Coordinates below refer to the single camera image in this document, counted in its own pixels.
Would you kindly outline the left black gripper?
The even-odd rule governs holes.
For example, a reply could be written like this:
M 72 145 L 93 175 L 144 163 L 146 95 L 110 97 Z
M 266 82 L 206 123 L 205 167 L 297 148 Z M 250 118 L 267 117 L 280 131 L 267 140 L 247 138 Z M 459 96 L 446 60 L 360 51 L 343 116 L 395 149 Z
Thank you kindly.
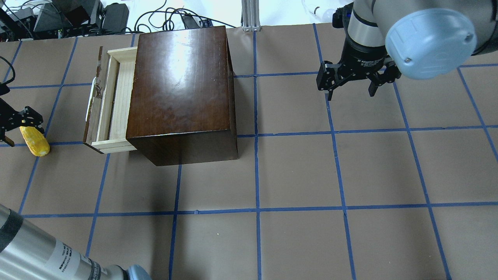
M 30 106 L 26 106 L 23 110 L 16 113 L 16 110 L 10 104 L 0 98 L 0 141 L 6 143 L 8 146 L 15 146 L 15 143 L 5 135 L 5 132 L 11 130 L 12 126 L 14 128 L 30 126 L 44 135 L 43 122 L 43 116 Z

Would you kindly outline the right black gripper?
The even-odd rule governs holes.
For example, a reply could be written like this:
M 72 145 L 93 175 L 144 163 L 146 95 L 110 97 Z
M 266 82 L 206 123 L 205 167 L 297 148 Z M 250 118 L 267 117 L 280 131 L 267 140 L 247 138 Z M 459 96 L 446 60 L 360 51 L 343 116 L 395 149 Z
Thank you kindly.
M 369 79 L 368 93 L 373 97 L 379 87 L 385 83 L 391 84 L 402 76 L 395 62 L 387 62 L 386 69 L 379 73 L 386 57 L 384 45 L 364 46 L 346 37 L 339 63 L 321 62 L 316 77 L 317 89 L 327 91 L 327 100 L 331 101 L 336 88 L 350 81 Z

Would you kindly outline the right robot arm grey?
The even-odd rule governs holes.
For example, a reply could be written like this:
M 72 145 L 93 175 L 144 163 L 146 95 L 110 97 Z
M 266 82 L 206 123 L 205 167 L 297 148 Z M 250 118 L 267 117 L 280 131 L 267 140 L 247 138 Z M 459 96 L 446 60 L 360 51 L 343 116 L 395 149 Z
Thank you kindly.
M 340 60 L 321 62 L 317 74 L 328 100 L 347 82 L 370 80 L 373 97 L 403 75 L 432 79 L 497 50 L 496 0 L 354 0 L 331 23 L 345 41 Z

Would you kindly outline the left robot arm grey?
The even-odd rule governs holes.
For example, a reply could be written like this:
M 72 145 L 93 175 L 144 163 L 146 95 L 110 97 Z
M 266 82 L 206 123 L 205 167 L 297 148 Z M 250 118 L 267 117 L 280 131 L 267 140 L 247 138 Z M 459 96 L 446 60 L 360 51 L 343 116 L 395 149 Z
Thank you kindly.
M 51 145 L 36 157 L 19 131 L 16 145 L 1 145 L 1 224 L 11 212 L 21 221 L 1 246 L 2 280 L 149 280 L 138 264 L 120 266 L 91 257 L 98 205 L 110 158 L 78 135 L 89 85 L 14 86 L 4 100 L 30 106 L 44 119 Z

